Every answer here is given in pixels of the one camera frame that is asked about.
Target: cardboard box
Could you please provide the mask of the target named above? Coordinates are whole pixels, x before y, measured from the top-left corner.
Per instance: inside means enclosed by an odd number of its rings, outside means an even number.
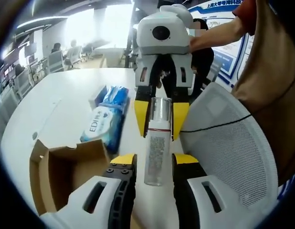
[[[93,176],[101,176],[108,165],[101,140],[52,149],[37,140],[30,157],[30,182],[38,214],[62,209],[72,192]],[[131,228],[140,228],[131,222]]]

